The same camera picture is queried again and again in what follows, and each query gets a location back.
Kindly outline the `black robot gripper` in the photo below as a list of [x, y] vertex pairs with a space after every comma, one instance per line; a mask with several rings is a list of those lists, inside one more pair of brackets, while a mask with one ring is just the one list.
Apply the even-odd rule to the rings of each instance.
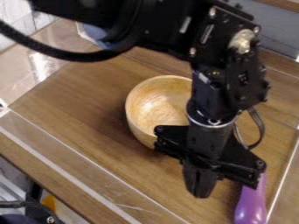
[[195, 198], [207, 199], [219, 180], [230, 179], [257, 189], [267, 164], [253, 149], [261, 144], [266, 127], [255, 116], [258, 141], [246, 146], [235, 133], [235, 123], [222, 127], [194, 122], [187, 126], [158, 125], [154, 148], [182, 163], [184, 185]]

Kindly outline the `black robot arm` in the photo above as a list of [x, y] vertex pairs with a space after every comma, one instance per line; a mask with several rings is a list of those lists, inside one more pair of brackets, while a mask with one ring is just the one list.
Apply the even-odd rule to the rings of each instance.
[[30, 0], [36, 11], [103, 29], [103, 48], [136, 46], [191, 64], [188, 125], [154, 129], [158, 151], [182, 162], [198, 198], [231, 179], [257, 187], [267, 164], [239, 139], [236, 120], [267, 100], [271, 84], [259, 59], [259, 25], [228, 0]]

